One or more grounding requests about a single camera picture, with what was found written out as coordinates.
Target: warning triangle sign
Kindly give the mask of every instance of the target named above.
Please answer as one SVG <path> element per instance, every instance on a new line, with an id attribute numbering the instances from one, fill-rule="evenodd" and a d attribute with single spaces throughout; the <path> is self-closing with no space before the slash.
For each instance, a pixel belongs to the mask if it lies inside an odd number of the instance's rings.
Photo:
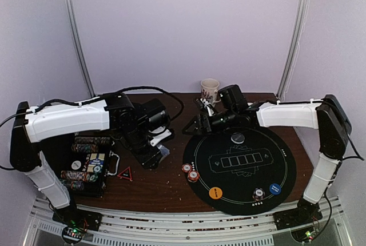
<path id="1" fill-rule="evenodd" d="M 129 181 L 132 181 L 132 174 L 131 174 L 131 168 L 128 167 L 121 173 L 117 175 L 119 178 L 128 179 Z"/>

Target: case handle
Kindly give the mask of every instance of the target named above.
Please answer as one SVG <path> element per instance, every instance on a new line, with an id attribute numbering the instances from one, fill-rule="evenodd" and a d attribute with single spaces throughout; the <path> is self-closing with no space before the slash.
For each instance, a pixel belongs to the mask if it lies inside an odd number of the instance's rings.
<path id="1" fill-rule="evenodd" d="M 115 176 L 118 172 L 118 166 L 120 165 L 120 156 L 112 151 L 110 151 L 109 156 L 117 156 L 116 171 L 111 173 L 109 170 L 107 170 L 107 176 Z"/>

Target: brown tabletop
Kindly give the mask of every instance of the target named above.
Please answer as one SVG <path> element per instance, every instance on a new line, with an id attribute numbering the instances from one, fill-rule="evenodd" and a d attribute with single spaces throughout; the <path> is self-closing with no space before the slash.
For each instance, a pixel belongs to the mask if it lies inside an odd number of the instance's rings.
<path id="1" fill-rule="evenodd" d="M 272 93 L 246 93 L 248 102 L 274 99 Z M 214 209 L 199 199 L 187 184 L 181 170 L 184 149 L 190 136 L 181 133 L 182 128 L 198 113 L 193 99 L 199 95 L 192 93 L 176 94 L 185 104 L 183 114 L 172 122 L 176 132 L 174 140 L 164 143 L 170 149 L 170 155 L 156 170 L 144 170 L 131 153 L 117 144 L 115 152 L 120 155 L 118 173 L 131 167 L 133 181 L 108 177 L 107 189 L 103 198 L 77 197 L 78 204 L 99 208 L 119 209 L 139 212 L 208 212 Z M 144 103 L 159 98 L 173 116 L 179 111 L 179 104 L 162 94 L 133 94 L 133 102 Z M 293 128 L 271 128 L 290 147 L 297 164 L 295 187 L 286 202 L 298 200 L 311 177 L 313 166 Z"/>

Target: white mug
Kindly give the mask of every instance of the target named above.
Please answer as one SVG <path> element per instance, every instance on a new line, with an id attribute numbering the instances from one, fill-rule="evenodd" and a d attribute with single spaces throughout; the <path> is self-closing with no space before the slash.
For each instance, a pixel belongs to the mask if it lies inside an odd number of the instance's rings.
<path id="1" fill-rule="evenodd" d="M 215 106 L 220 100 L 217 100 L 217 92 L 220 83 L 216 79 L 207 78 L 201 81 L 201 98 Z"/>

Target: round black mat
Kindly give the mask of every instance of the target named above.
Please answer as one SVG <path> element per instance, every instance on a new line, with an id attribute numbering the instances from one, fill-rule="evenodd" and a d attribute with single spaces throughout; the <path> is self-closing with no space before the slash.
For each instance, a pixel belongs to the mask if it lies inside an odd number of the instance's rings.
<path id="1" fill-rule="evenodd" d="M 290 195 L 296 162 L 285 142 L 269 129 L 241 133 L 245 136 L 242 144 L 233 143 L 229 134 L 192 137 L 183 164 L 191 164 L 200 174 L 197 182 L 189 182 L 200 199 L 231 215 L 256 215 L 275 208 Z M 210 197 L 213 187 L 219 188 L 219 194 L 222 190 L 221 198 Z M 257 188 L 264 191 L 261 201 L 253 198 Z"/>

